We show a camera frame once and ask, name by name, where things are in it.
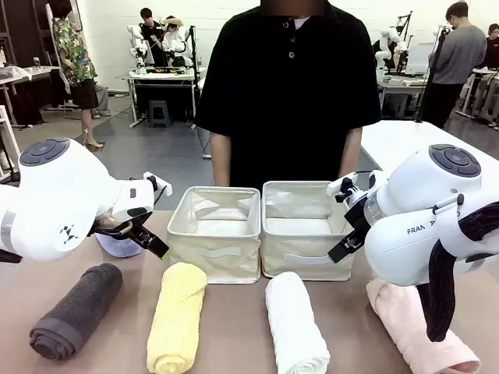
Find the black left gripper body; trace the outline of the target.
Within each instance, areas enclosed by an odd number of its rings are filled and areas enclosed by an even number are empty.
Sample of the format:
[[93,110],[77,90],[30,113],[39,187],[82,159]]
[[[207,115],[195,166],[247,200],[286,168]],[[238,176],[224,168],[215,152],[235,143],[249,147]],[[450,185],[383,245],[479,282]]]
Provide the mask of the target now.
[[95,233],[115,240],[130,239],[138,245],[149,245],[154,241],[156,235],[145,228],[144,224],[152,214],[152,211],[142,213],[122,223],[108,215],[95,221]]

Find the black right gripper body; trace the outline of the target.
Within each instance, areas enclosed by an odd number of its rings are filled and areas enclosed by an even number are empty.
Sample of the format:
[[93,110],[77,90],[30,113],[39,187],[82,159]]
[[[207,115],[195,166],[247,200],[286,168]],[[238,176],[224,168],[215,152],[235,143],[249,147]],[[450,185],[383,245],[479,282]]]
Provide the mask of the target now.
[[345,199],[345,219],[359,234],[365,235],[377,221],[377,196],[361,189],[350,189]]

